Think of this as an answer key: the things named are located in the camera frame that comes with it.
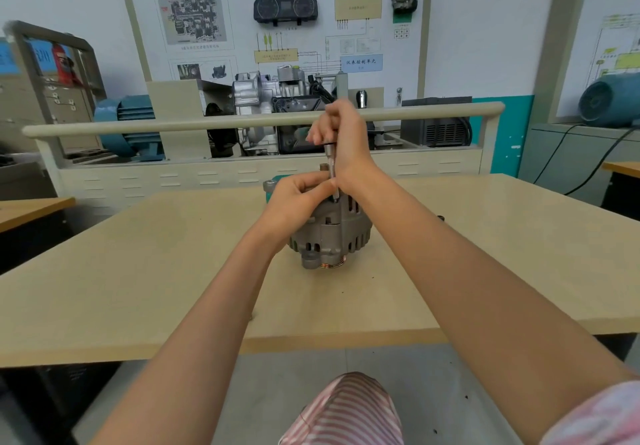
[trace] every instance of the forearm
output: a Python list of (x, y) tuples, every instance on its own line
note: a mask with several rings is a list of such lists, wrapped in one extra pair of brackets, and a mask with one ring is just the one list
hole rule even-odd
[(460, 356), (525, 442), (632, 374), (513, 272), (377, 169), (364, 208)]
[(273, 249), (259, 231), (245, 235), (133, 383), (95, 445), (211, 442)]

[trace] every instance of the teal wall stripe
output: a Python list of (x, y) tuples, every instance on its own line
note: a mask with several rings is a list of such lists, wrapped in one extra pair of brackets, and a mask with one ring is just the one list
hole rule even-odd
[[(495, 98), (474, 98), (474, 103), (503, 102), (504, 112), (500, 116), (497, 140), (493, 152), (491, 172), (516, 177), (520, 168), (524, 138), (529, 125), (529, 115), (533, 95), (498, 96)], [(481, 117), (471, 117), (474, 132), (473, 143), (477, 143)]]

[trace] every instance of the blue electric motor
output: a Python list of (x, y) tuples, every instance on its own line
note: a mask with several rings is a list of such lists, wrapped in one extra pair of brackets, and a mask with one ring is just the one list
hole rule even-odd
[[(121, 100), (102, 100), (96, 105), (93, 117), (96, 122), (155, 118), (148, 95), (125, 96)], [(164, 160), (162, 141), (157, 132), (100, 135), (100, 142), (105, 149), (121, 157), (130, 157), (140, 162)]]
[(640, 120), (640, 73), (600, 77), (582, 94), (578, 108), (588, 126), (635, 125)]

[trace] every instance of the black cable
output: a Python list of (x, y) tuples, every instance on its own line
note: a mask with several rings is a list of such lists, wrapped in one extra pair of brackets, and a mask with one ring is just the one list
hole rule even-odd
[(536, 178), (535, 181), (533, 181), (533, 183), (535, 184), (536, 182), (538, 182), (538, 179), (540, 179), (540, 176), (545, 172), (545, 169), (547, 168), (547, 166), (549, 165), (549, 162), (551, 162), (551, 159), (554, 158), (554, 155), (556, 155), (556, 152), (558, 151), (558, 149), (560, 148), (560, 146), (562, 145), (562, 143), (564, 142), (564, 137), (566, 137), (566, 134), (568, 134), (569, 132), (571, 132), (574, 128), (576, 127), (581, 127), (584, 126), (584, 123), (579, 123), (578, 125), (573, 125), (570, 126), (569, 129), (564, 132), (562, 139), (560, 139), (560, 142), (558, 142), (558, 144), (556, 145), (556, 149), (554, 150), (554, 152), (551, 154), (551, 157), (548, 158), (547, 163), (545, 164), (545, 166), (542, 168), (542, 170), (540, 171), (540, 174), (538, 174), (538, 177)]
[(564, 195), (565, 196), (569, 196), (570, 194), (572, 194), (573, 192), (578, 191), (578, 189), (580, 189), (582, 186), (584, 186), (587, 182), (589, 182), (591, 180), (591, 178), (595, 175), (596, 172), (598, 172), (598, 169), (600, 168), (600, 166), (602, 165), (602, 163), (604, 162), (604, 159), (607, 158), (609, 156), (609, 154), (612, 153), (613, 149), (615, 149), (618, 144), (620, 142), (622, 142), (622, 140), (624, 140), (624, 138), (629, 135), (631, 132), (634, 132), (636, 130), (640, 129), (640, 125), (639, 126), (635, 126), (635, 127), (631, 127), (629, 130), (627, 130), (624, 134), (622, 134), (620, 136), (620, 138), (613, 142), (612, 146), (609, 147), (609, 150), (607, 150), (604, 155), (602, 156), (602, 158), (600, 159), (600, 161), (596, 164), (596, 167), (593, 168), (593, 170), (591, 171), (591, 174), (589, 174), (589, 177), (587, 177), (584, 182), (582, 184), (580, 184), (578, 187), (575, 187), (574, 189), (572, 189), (569, 192), (565, 192)]

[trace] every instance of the wooden tabletop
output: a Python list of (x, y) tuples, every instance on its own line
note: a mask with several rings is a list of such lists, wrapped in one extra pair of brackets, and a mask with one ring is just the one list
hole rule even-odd
[(76, 198), (20, 199), (0, 201), (0, 232), (42, 218), (56, 211), (70, 208)]
[(602, 168), (613, 173), (640, 179), (640, 162), (605, 162)]
[[(588, 331), (640, 331), (640, 222), (499, 174), (399, 182)], [(6, 273), (0, 366), (152, 357), (263, 207), (259, 187), (154, 194)], [(284, 248), (242, 352), (444, 340), (374, 230), (333, 270)]]

